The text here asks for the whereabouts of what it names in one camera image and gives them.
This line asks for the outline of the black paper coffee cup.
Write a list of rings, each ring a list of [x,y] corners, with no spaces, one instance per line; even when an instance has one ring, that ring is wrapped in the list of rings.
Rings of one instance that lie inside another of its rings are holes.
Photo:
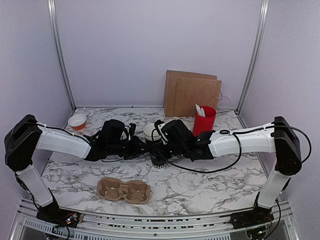
[[[159,155],[150,155],[151,164],[153,167],[160,169],[163,168],[166,164],[166,160]]]

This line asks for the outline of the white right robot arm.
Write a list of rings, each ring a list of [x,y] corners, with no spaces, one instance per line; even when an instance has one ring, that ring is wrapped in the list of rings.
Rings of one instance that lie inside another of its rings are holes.
[[[287,187],[292,176],[303,165],[301,144],[292,127],[283,116],[276,116],[270,123],[238,130],[210,130],[195,136],[180,119],[170,122],[158,120],[144,128],[144,134],[155,141],[154,150],[168,161],[182,157],[191,161],[255,153],[260,158],[274,159],[268,178],[248,212],[247,219],[258,224],[267,216],[279,194]]]

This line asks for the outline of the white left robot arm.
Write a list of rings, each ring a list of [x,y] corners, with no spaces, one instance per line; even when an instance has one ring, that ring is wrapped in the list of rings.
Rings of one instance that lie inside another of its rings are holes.
[[[5,164],[15,173],[21,185],[34,197],[44,215],[53,223],[63,219],[63,211],[42,179],[33,157],[43,151],[73,156],[88,162],[117,156],[135,159],[148,150],[147,144],[135,135],[134,123],[107,120],[93,135],[80,135],[58,127],[47,126],[32,114],[25,115],[5,136]]]

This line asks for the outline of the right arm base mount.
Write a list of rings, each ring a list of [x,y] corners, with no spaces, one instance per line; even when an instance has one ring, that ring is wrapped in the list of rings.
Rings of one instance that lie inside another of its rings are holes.
[[[259,207],[230,215],[230,223],[235,230],[272,222],[273,220],[274,216],[271,209]]]

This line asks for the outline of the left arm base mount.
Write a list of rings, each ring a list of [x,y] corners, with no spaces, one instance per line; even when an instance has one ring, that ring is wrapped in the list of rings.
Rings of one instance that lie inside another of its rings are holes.
[[[60,208],[40,208],[36,218],[62,227],[76,228],[83,215],[79,212]]]

